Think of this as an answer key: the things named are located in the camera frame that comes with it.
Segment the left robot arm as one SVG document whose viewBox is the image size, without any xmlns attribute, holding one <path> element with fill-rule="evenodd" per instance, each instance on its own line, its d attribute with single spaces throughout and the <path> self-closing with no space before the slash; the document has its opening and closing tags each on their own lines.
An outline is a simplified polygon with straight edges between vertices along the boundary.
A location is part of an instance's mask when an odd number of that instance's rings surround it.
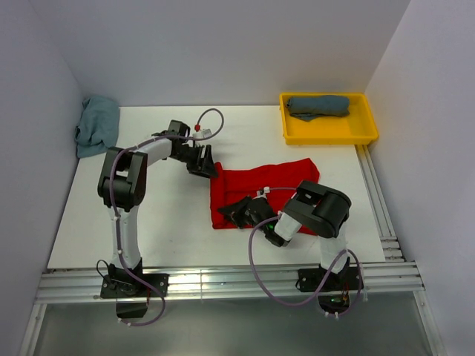
<svg viewBox="0 0 475 356">
<path fill-rule="evenodd" d="M 129 148 L 112 147 L 106 153 L 97 193 L 112 220 L 113 257 L 108 265 L 108 282 L 117 283 L 128 296 L 138 295 L 145 286 L 138 211 L 145 198 L 148 168 L 159 161 L 175 159 L 195 176 L 218 176 L 212 146 L 201 143 L 213 134 L 190 134 L 190 130 L 184 122 L 172 120 L 167 130 L 146 141 Z"/>
</svg>

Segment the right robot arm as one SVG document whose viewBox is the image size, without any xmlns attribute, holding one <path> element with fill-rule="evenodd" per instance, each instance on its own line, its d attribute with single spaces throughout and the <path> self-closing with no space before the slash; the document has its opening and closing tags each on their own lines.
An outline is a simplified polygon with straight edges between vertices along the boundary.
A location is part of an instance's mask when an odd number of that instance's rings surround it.
<svg viewBox="0 0 475 356">
<path fill-rule="evenodd" d="M 217 209 L 237 228 L 262 231 L 277 247 L 284 247 L 302 229 L 318 237 L 322 283 L 337 289 L 347 279 L 350 263 L 342 227 L 350 215 L 350 198 L 333 188 L 304 180 L 296 188 L 263 187 L 254 196 Z"/>
</svg>

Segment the red t shirt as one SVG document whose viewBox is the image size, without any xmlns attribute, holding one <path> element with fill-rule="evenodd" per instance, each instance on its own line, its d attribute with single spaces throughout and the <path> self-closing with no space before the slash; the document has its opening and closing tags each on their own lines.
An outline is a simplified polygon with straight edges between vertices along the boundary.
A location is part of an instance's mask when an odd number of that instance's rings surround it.
<svg viewBox="0 0 475 356">
<path fill-rule="evenodd" d="M 210 181 L 210 209 L 212 228 L 232 229 L 235 226 L 218 212 L 219 208 L 238 202 L 244 197 L 256 197 L 262 188 L 271 189 L 267 199 L 274 211 L 280 211 L 295 189 L 304 180 L 318 182 L 320 172 L 309 159 L 262 165 L 249 170 L 229 170 L 214 164 L 218 177 Z"/>
</svg>

